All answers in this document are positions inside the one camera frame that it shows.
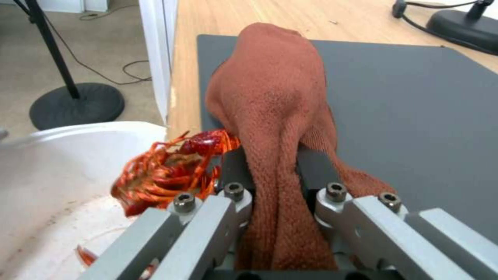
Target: black cable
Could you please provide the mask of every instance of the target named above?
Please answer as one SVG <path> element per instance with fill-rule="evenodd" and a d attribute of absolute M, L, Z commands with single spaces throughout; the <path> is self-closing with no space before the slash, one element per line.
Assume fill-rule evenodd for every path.
<path fill-rule="evenodd" d="M 97 19 L 97 18 L 102 18 L 102 17 L 106 17 L 110 14 L 112 14 L 113 12 L 115 11 L 118 11 L 120 9 L 124 9 L 124 8 L 129 8 L 129 7 L 138 7 L 138 5 L 128 5 L 128 6 L 122 6 L 122 7 L 119 7 L 119 8 L 115 8 L 114 10 L 108 12 L 108 13 L 104 13 L 102 15 L 98 15 L 96 13 L 91 13 L 91 14 L 85 14 L 85 15 L 82 15 L 79 20 L 94 20 L 94 19 Z"/>
<path fill-rule="evenodd" d="M 121 9 L 121 8 L 131 7 L 131 6 L 138 6 L 138 5 L 123 6 L 123 7 L 117 8 L 117 9 L 115 9 L 115 10 L 113 10 L 113 11 L 111 11 L 111 12 L 109 12 L 109 13 L 105 14 L 105 15 L 102 15 L 102 16 L 100 16 L 100 17 L 107 16 L 107 15 L 109 15 L 109 14 L 111 14 L 111 13 L 113 13 L 113 12 L 115 12 L 115 11 L 117 11 L 117 10 Z M 83 66 L 83 67 L 87 68 L 88 70 L 90 70 L 90 71 L 94 72 L 95 74 L 97 74 L 97 75 L 101 76 L 102 78 L 104 78 L 104 79 L 108 80 L 109 82 L 114 83 L 114 84 L 116 84 L 116 85 L 121 85 L 121 86 L 122 86 L 122 85 L 131 85 L 131 84 L 136 84 L 136 83 L 141 83 L 141 82 L 146 82 L 146 81 L 151 81 L 151 80 L 152 80 L 152 77 L 140 78 L 140 77 L 137 77 L 137 76 L 135 76 L 135 75 L 132 75 L 132 74 L 130 74 L 129 72 L 127 72 L 127 71 L 126 71 L 126 68 L 127 68 L 127 67 L 129 67 L 129 66 L 131 66 L 131 65 L 133 65 L 133 64 L 136 64 L 136 63 L 148 62 L 148 60 L 138 60 L 138 61 L 133 61 L 133 62 L 130 62 L 130 63 L 128 63 L 128 64 L 126 64 L 125 66 L 123 66 L 123 67 L 122 67 L 122 71 L 123 71 L 126 75 L 128 75 L 128 76 L 130 76 L 130 77 L 132 77 L 132 78 L 134 78 L 134 79 L 137 79 L 136 81 L 120 83 L 120 82 L 114 81 L 114 80 L 112 80 L 112 79 L 110 79 L 110 78 L 108 78 L 108 77 L 104 76 L 104 75 L 103 75 L 102 73 L 100 73 L 99 71 L 97 71 L 97 70 L 93 69 L 92 67 L 90 67 L 90 66 L 86 65 L 85 63 L 81 62 L 81 61 L 80 61 L 80 60 L 76 57 L 76 55 L 74 54 L 73 50 L 72 50 L 72 49 L 69 47 L 69 45 L 66 43 L 66 41 L 64 40 L 64 38 L 62 38 L 61 34 L 60 34 L 60 33 L 57 31 L 57 29 L 54 27 L 54 25 L 53 25 L 53 24 L 52 24 L 52 22 L 49 20 L 49 18 L 47 17 L 47 15 L 46 15 L 45 13 L 43 13 L 43 16 L 45 17 L 45 19 L 47 20 L 47 23 L 50 25 L 50 27 L 52 28 L 52 30 L 54 31 L 54 33 L 57 35 L 57 37 L 59 37 L 59 39 L 61 40 L 62 44 L 64 44 L 64 46 L 66 47 L 66 49 L 69 51 L 69 53 L 71 54 L 71 56 L 73 57 L 73 59 L 74 59 L 74 60 L 75 60 L 78 64 L 80 64 L 81 66 Z"/>
<path fill-rule="evenodd" d="M 148 61 L 148 60 L 137 60 L 137 61 L 134 61 L 134 62 L 130 62 L 130 63 L 126 64 L 125 66 L 123 66 L 123 67 L 121 68 L 121 70 L 122 70 L 125 74 L 127 74 L 128 76 L 133 77 L 133 78 L 135 78 L 135 79 L 139 79 L 139 80 L 143 80 L 143 81 L 152 81 L 152 77 L 148 77 L 148 78 L 143 79 L 143 78 L 137 77 L 137 76 L 135 76 L 135 75 L 133 75 L 133 74 L 130 74 L 128 71 L 126 71 L 126 68 L 128 68 L 129 66 L 132 66 L 133 64 L 136 64 L 136 63 L 141 63 L 141 62 L 149 62 L 149 61 Z"/>
<path fill-rule="evenodd" d="M 446 5 L 446 6 L 441 6 L 441 5 L 440 6 L 437 6 L 437 5 L 427 5 L 427 4 L 416 3 L 416 2 L 405 2 L 405 3 L 407 5 L 419 6 L 419 7 L 424 7 L 424 8 L 441 8 L 441 9 L 445 9 L 445 8 L 455 8 L 455 7 L 470 5 L 470 4 L 474 4 L 476 2 L 477 1 L 467 2 L 467 3 L 462 3 L 462 4 L 455 4 L 455 5 Z M 468 48 L 471 48 L 471 49 L 474 49 L 474 50 L 477 50 L 477 51 L 481 51 L 481 52 L 484 52 L 484 53 L 498 55 L 498 53 L 494 53 L 492 51 L 489 51 L 487 49 L 481 48 L 481 47 L 479 47 L 477 45 L 474 45 L 472 43 L 469 43 L 469 42 L 466 42 L 466 41 L 463 41 L 463 40 L 460 40 L 460 39 L 452 38 L 452 37 L 447 37 L 447 36 L 441 35 L 439 33 L 436 33 L 434 31 L 432 31 L 430 29 L 427 29 L 427 28 L 419 25 L 418 23 L 412 21 L 410 18 L 408 18 L 404 14 L 401 16 L 401 18 L 403 18 L 411 26 L 413 26 L 413 27 L 415 27 L 417 29 L 420 29 L 420 30 L 422 30 L 424 32 L 427 32 L 427 33 L 429 33 L 431 35 L 434 35 L 436 37 L 442 38 L 442 39 L 444 39 L 446 41 L 449 41 L 449 42 L 452 42 L 452 43 L 455 43 L 455 44 L 459 44 L 459 45 L 462 45 L 462 46 L 466 46 Z"/>
<path fill-rule="evenodd" d="M 470 4 L 474 4 L 476 2 L 477 1 L 472 1 L 472 2 L 467 2 L 467 3 L 462 3 L 462 4 L 455 4 L 455 5 L 430 5 L 430 4 L 423 4 L 423 3 L 411 2 L 411 1 L 407 1 L 405 3 L 407 5 L 424 7 L 424 8 L 429 8 L 429 9 L 448 9 L 448 8 L 456 8 L 456 7 L 461 7 L 461 6 L 465 6 L 465 5 L 470 5 Z"/>

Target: orange towel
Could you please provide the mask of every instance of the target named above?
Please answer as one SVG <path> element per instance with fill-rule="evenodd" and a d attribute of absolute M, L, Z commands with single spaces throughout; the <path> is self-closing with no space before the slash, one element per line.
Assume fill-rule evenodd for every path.
<path fill-rule="evenodd" d="M 352 196 L 394 190 L 337 157 L 324 66 L 313 44 L 293 30 L 249 25 L 231 57 L 213 73 L 206 106 L 240 138 L 256 185 L 238 267 L 335 269 L 300 192 L 295 173 L 298 143 L 324 151 Z"/>

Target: cooked crawfish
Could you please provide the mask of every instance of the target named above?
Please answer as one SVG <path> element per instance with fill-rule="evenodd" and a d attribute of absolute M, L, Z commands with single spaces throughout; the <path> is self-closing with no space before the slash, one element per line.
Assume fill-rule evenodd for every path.
<path fill-rule="evenodd" d="M 205 199 L 214 191 L 220 167 L 207 172 L 211 158 L 238 148 L 240 141 L 226 130 L 206 131 L 189 138 L 187 134 L 170 142 L 154 143 L 124 166 L 111 195 L 120 201 L 127 217 L 141 214 L 148 207 L 165 208 L 180 192 L 192 192 Z"/>

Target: black lamp base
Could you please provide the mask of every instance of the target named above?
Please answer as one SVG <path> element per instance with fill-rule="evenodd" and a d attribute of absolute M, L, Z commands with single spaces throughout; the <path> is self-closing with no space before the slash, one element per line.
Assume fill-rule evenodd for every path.
<path fill-rule="evenodd" d="M 498 20 L 482 16 L 473 19 L 458 10 L 434 13 L 427 29 L 453 43 L 498 54 Z"/>
<path fill-rule="evenodd" d="M 64 126 L 110 122 L 125 108 L 125 100 L 114 87 L 97 84 L 76 84 L 79 99 L 71 98 L 67 87 L 61 87 L 38 98 L 29 117 L 39 130 Z"/>

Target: white bin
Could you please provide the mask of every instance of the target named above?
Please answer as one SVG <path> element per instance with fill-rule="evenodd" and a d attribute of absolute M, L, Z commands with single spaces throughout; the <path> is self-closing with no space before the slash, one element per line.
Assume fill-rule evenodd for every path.
<path fill-rule="evenodd" d="M 100 254 L 131 222 L 110 187 L 165 139 L 143 122 L 64 127 L 0 143 L 0 279 L 75 279 L 78 244 Z"/>

